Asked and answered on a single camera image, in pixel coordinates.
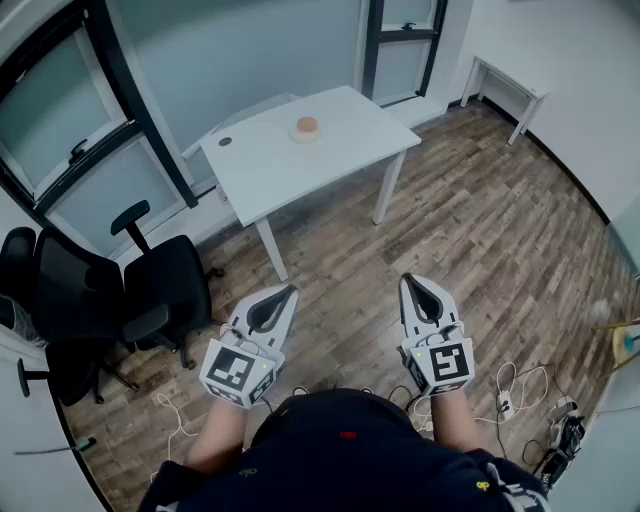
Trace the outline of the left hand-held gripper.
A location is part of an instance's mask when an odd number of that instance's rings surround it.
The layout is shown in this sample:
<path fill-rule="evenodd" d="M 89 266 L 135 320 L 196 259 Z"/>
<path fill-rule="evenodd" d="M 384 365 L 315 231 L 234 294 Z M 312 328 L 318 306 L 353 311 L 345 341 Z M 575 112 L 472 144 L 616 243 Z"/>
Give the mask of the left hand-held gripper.
<path fill-rule="evenodd" d="M 284 365 L 298 298 L 294 285 L 277 285 L 240 300 L 207 348 L 199 378 L 210 394 L 242 408 L 258 402 Z"/>

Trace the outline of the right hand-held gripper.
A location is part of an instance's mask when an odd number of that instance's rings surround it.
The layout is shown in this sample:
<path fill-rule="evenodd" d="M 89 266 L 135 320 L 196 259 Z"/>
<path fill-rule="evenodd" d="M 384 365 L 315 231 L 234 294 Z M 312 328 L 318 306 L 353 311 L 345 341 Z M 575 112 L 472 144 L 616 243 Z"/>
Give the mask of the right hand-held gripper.
<path fill-rule="evenodd" d="M 405 338 L 399 351 L 422 396 L 464 388 L 475 375 L 473 343 L 452 296 L 433 281 L 405 273 L 399 283 Z M 440 329 L 428 334 L 425 329 Z"/>

